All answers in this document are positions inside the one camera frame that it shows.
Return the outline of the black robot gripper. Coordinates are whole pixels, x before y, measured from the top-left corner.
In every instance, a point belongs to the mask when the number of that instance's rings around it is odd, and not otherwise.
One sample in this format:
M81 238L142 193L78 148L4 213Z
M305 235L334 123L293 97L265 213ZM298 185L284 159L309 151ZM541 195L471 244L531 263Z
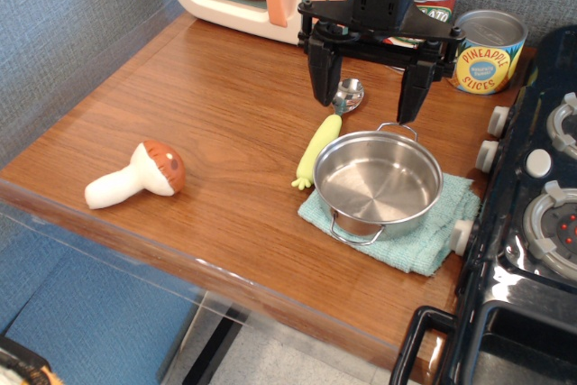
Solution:
M343 57L384 63L405 69L397 122L416 120L429 89L438 77L455 69L461 32L423 14L414 0L306 0L299 43L308 56L315 99L328 106L341 77ZM415 49L385 44L388 37L422 40Z

